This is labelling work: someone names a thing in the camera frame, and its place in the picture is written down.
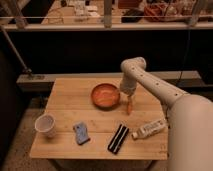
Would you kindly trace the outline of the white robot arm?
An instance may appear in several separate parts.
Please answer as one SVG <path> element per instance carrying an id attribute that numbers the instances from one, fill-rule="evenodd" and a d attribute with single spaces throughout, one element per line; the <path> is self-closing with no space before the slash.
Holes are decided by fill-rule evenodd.
<path id="1" fill-rule="evenodd" d="M 167 106 L 168 171 L 213 171 L 213 102 L 145 71 L 142 57 L 121 63 L 120 90 L 133 95 L 139 83 Z"/>

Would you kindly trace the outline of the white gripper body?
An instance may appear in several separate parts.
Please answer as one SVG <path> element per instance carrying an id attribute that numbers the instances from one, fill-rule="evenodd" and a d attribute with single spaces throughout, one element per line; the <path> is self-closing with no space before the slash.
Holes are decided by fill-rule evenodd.
<path id="1" fill-rule="evenodd" d="M 123 79 L 120 83 L 120 91 L 128 96 L 132 96 L 135 93 L 137 82 L 134 80 Z"/>

